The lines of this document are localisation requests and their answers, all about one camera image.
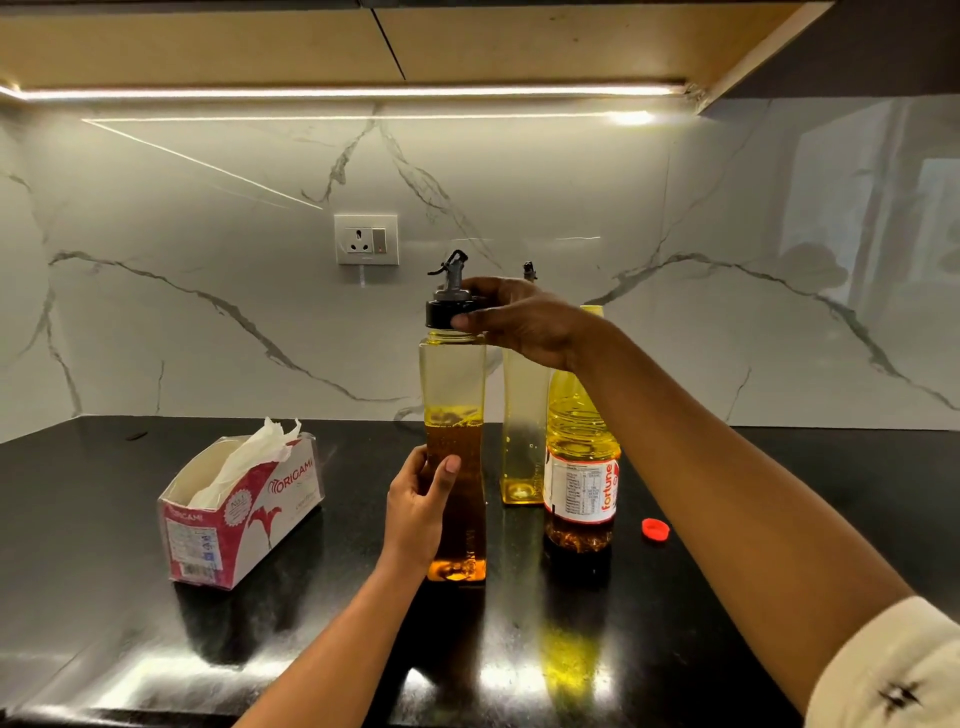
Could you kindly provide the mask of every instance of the bottle label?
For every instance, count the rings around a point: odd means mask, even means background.
[[[620,465],[616,460],[564,460],[547,448],[543,505],[554,516],[577,523],[603,523],[616,513]]]

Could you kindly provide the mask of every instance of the led strip light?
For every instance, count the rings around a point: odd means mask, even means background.
[[[75,88],[22,90],[0,86],[0,94],[17,101],[151,101],[252,99],[429,99],[429,98],[557,98],[612,96],[646,98],[683,96],[681,84],[589,85],[453,85],[357,88]]]

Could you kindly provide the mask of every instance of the marble backsplash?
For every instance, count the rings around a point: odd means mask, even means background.
[[[960,98],[623,111],[10,120],[0,439],[78,413],[416,418],[425,273],[456,247],[604,303],[733,424],[960,427]],[[337,212],[397,214],[400,266],[338,266]]]
[[[17,139],[0,116],[0,442],[81,412]]]

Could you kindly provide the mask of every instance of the electrical socket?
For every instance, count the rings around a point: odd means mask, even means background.
[[[334,215],[333,238],[341,265],[399,265],[396,215]]]

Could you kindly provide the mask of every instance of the white sleeve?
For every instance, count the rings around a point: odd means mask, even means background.
[[[827,665],[804,725],[960,726],[960,624],[918,596],[890,607]]]

